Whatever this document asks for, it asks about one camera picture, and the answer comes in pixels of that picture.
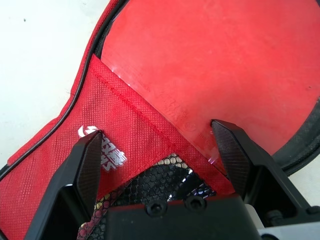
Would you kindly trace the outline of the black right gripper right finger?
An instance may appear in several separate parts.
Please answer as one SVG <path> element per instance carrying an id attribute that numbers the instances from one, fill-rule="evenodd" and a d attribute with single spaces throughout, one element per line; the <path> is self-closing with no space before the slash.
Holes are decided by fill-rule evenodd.
<path id="1" fill-rule="evenodd" d="M 218 152 L 235 192 L 261 218 L 318 218 L 273 158 L 239 126 L 213 119 Z"/>

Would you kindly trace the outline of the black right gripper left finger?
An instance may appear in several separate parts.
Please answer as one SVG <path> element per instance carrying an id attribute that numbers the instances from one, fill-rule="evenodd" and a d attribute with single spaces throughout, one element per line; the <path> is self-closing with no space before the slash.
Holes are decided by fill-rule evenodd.
<path id="1" fill-rule="evenodd" d="M 102 132 L 82 137 L 52 176 L 26 240 L 75 240 L 93 216 L 100 183 Z"/>

